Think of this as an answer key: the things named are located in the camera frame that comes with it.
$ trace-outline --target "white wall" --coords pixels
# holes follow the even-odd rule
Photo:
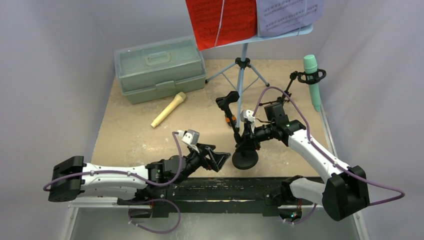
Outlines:
[[[364,210],[374,240],[424,236],[424,2],[349,1],[318,61],[340,158],[406,197]],[[397,193],[370,187],[371,201]]]
[[[90,159],[112,56],[83,0],[0,2],[0,235],[57,240],[67,204],[42,187],[55,164]]]
[[[318,54],[348,0],[326,0],[308,35],[249,44],[251,59],[300,59]],[[185,0],[90,0],[90,10],[113,50],[193,34]],[[240,45],[203,51],[206,59],[240,57]]]

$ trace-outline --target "white sheet music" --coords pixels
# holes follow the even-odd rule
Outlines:
[[[256,0],[257,34],[274,37],[318,20],[325,0]]]

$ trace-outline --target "round black base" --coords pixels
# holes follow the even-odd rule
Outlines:
[[[240,170],[253,168],[258,162],[259,156],[255,150],[236,151],[232,155],[232,164]]]

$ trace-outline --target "wooden table surface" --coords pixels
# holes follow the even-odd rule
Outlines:
[[[231,64],[233,60],[206,60],[208,76],[219,72]],[[285,89],[289,83],[289,75],[294,71],[302,71],[302,60],[253,60],[257,70],[271,86]],[[235,66],[225,74],[237,84],[239,69]],[[244,87],[256,79],[255,73],[247,68],[244,74]],[[242,95],[242,109],[254,110],[259,95],[265,85],[258,80]],[[185,101],[180,104],[159,126],[151,127],[153,119],[174,98],[167,97],[132,105],[121,94],[119,83],[115,80],[110,92],[91,163],[102,166],[130,167],[145,165],[161,159],[177,155],[172,131],[193,129],[200,132],[199,143],[216,145],[217,152],[234,153],[235,140],[233,131],[225,122],[224,112],[215,103],[218,97],[226,96],[233,88],[222,76],[218,76],[206,84],[205,88],[187,92]],[[327,141],[320,114],[315,112],[306,84],[293,82],[290,92],[292,99],[300,108],[311,128],[311,133],[323,146]],[[281,93],[270,89],[262,102],[275,100]],[[237,104],[231,104],[233,113],[237,112]],[[295,108],[287,103],[285,113],[290,120],[301,117]],[[266,120],[263,107],[256,115]],[[180,142],[183,154],[188,154],[186,146]],[[282,142],[269,140],[261,142],[258,151],[259,162],[251,169],[239,170],[227,160],[220,172],[197,170],[191,177],[289,177],[294,175],[318,176],[315,170],[295,151]]]

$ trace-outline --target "toolbox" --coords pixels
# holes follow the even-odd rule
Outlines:
[[[122,94],[132,104],[205,87],[205,62],[193,37],[120,49],[114,61]]]

